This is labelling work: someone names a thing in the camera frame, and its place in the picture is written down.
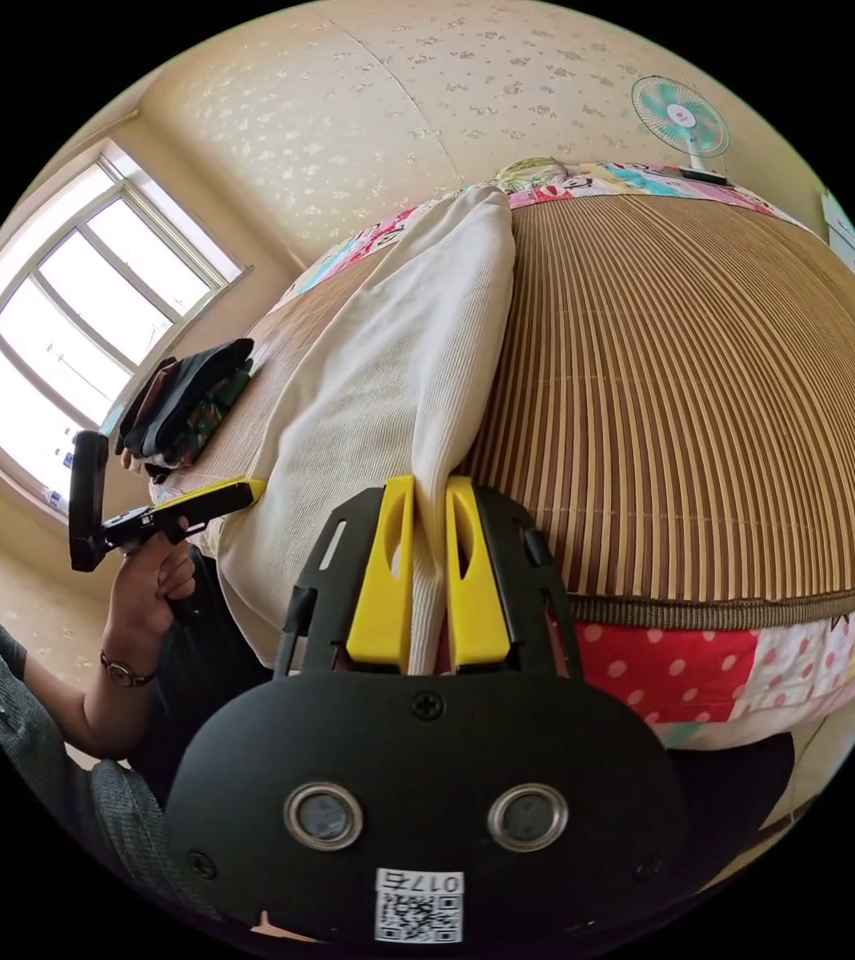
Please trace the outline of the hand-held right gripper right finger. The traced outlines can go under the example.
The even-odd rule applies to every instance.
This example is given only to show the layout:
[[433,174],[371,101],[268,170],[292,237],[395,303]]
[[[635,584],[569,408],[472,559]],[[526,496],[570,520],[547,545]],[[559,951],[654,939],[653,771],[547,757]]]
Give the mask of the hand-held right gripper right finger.
[[478,495],[465,476],[451,477],[445,490],[445,578],[450,670],[503,664],[509,634]]

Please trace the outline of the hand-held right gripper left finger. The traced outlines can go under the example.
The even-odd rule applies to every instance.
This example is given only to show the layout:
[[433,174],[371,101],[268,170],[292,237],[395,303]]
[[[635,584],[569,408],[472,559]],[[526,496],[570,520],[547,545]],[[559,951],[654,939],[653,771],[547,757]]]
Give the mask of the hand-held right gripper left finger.
[[415,480],[395,476],[382,489],[346,652],[365,669],[404,673],[412,626]]

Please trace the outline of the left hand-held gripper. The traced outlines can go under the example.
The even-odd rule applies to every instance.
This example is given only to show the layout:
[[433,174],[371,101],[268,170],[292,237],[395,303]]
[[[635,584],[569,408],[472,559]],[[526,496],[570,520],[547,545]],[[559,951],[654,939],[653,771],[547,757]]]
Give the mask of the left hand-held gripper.
[[[249,477],[197,489],[150,508],[139,508],[100,524],[100,547],[105,555],[125,556],[158,533],[172,542],[189,536],[199,527],[196,519],[217,519],[252,507],[263,495],[266,483]],[[174,622],[188,623],[193,614],[192,597],[174,603]]]

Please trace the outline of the person's left hand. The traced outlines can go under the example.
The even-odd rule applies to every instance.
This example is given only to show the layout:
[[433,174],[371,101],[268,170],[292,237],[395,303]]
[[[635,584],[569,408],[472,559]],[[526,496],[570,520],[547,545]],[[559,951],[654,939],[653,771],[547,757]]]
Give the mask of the person's left hand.
[[190,543],[154,535],[125,556],[111,588],[102,649],[110,663],[137,676],[156,669],[175,614],[172,605],[194,591]]

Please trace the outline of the person's right hand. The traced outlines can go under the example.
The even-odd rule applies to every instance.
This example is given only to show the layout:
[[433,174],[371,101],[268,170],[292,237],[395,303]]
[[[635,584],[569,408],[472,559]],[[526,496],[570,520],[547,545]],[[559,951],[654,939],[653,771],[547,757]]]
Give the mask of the person's right hand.
[[297,942],[319,943],[319,940],[316,938],[277,926],[270,920],[266,911],[261,912],[258,922],[251,928],[251,933],[257,933],[274,938],[285,938]]

